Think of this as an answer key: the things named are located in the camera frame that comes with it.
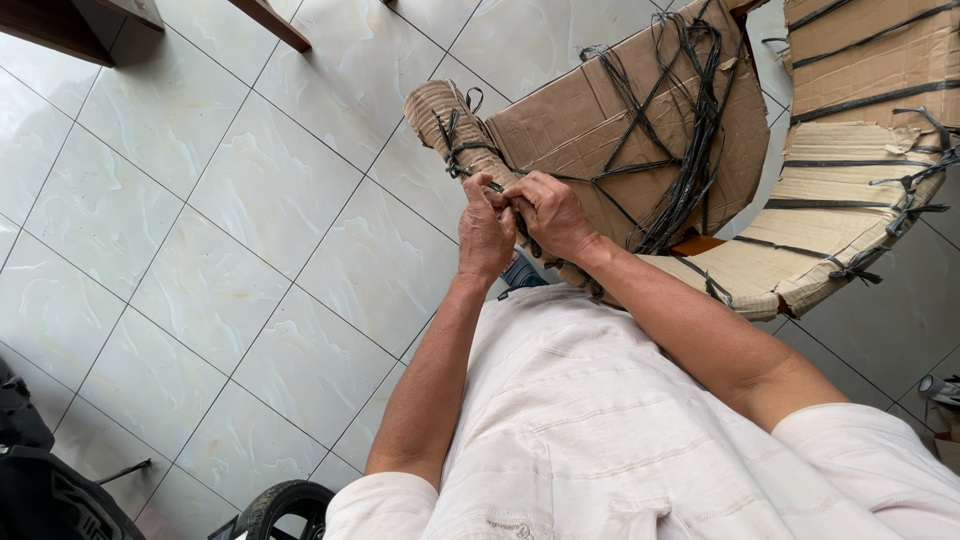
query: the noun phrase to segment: kickstand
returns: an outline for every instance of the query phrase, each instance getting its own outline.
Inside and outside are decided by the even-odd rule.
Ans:
[[[146,466],[148,466],[148,465],[150,465],[150,458],[144,459],[143,461],[140,461],[140,462],[137,463],[136,465],[133,465],[132,467],[127,467],[126,469],[124,469],[124,470],[122,470],[122,471],[117,471],[116,473],[113,473],[112,475],[106,477],[105,479],[99,479],[99,480],[97,480],[95,483],[96,483],[97,485],[104,485],[104,484],[107,483],[107,482],[110,482],[110,481],[114,481],[114,480],[116,480],[116,479],[119,479],[120,477],[123,477],[124,475],[128,475],[128,474],[132,473],[133,471],[135,471],[135,470],[137,470],[137,469],[142,469],[142,468],[144,468],[144,467],[146,467]]]

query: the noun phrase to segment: tire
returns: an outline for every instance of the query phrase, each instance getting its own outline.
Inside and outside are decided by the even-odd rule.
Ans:
[[[333,492],[309,480],[281,482],[253,500],[237,518],[235,532],[247,532],[247,540],[269,540],[276,522],[283,516],[294,514],[307,520],[305,540],[320,540],[324,537],[326,507],[333,499]]]

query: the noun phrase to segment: shirt sleeve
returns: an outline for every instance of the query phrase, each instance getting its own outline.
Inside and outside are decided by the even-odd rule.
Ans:
[[[866,405],[815,405],[772,434],[904,537],[960,530],[960,479],[901,419]]]
[[[330,501],[324,539],[420,538],[437,498],[430,482],[416,475],[377,473],[363,477]]]

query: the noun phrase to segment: hand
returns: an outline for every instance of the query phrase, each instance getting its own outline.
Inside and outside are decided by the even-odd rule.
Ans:
[[[497,221],[493,205],[484,195],[483,186],[492,180],[490,173],[477,173],[463,182],[467,209],[460,216],[460,267],[457,270],[458,274],[475,278],[487,288],[507,267],[516,243],[513,210],[504,209]]]
[[[553,255],[580,264],[581,254],[600,239],[573,190],[534,171],[503,191],[527,222],[527,232]]]

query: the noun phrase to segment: tile floor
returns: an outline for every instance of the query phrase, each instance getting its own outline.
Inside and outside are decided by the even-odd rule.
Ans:
[[[154,460],[108,485],[152,539],[205,537],[284,479],[359,478],[456,269],[466,200],[402,121],[406,93],[451,78],[492,114],[656,9],[272,3],[311,52],[224,0],[157,0],[163,36],[101,21],[114,69],[0,35],[0,356],[81,473]],[[780,6],[748,22],[771,144],[722,235],[782,162],[791,85],[782,45],[759,44],[784,35]],[[955,180],[939,202],[960,206]],[[960,372],[957,246],[955,212],[925,216],[874,266],[883,284],[760,326],[929,436],[942,426],[913,387]]]

